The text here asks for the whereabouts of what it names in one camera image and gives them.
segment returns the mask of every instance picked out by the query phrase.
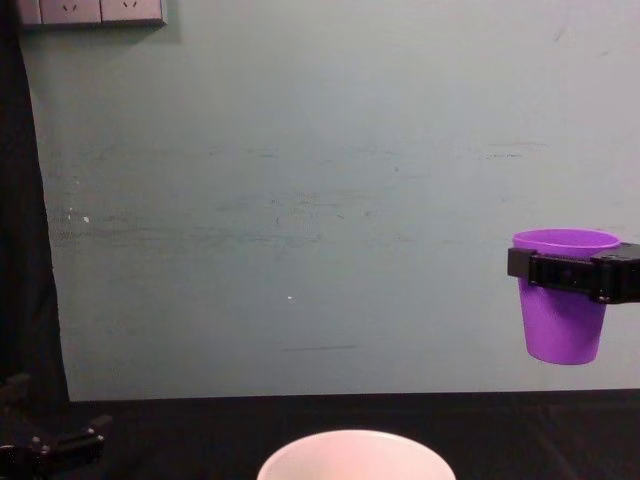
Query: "power outlet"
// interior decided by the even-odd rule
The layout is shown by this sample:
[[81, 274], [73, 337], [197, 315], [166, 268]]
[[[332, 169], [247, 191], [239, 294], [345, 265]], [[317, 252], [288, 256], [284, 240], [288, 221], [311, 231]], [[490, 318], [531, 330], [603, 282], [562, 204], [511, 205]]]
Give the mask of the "power outlet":
[[42, 23], [69, 25], [100, 23], [100, 0], [41, 0]]
[[18, 0], [18, 15], [20, 23], [23, 27], [40, 25], [42, 17], [40, 16], [40, 2], [38, 0]]
[[162, 0], [101, 0], [100, 3], [104, 23], [166, 23]]

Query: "light blue wall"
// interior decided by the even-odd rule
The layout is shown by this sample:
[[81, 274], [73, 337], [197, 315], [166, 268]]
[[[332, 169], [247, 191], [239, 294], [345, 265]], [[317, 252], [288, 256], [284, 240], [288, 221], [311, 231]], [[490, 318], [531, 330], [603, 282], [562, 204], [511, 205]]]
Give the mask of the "light blue wall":
[[512, 232], [640, 240], [640, 4], [188, 0], [24, 39], [74, 399], [640, 387], [524, 349]]

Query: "robotic arm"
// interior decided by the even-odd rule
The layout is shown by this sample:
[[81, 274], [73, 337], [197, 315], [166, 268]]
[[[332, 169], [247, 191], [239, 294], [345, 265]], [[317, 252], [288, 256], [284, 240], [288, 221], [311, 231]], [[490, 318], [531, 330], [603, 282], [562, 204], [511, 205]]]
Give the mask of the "robotic arm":
[[[0, 415], [24, 398], [28, 375], [16, 375], [0, 384]], [[102, 456], [111, 417], [96, 418], [83, 430], [52, 437], [39, 433], [23, 445], [0, 446], [0, 480], [47, 480], [51, 476], [97, 463]], [[39, 432], [28, 423], [32, 432]]]
[[640, 302], [640, 245], [623, 243], [590, 259], [510, 248], [508, 274], [529, 285], [587, 295], [602, 304]]

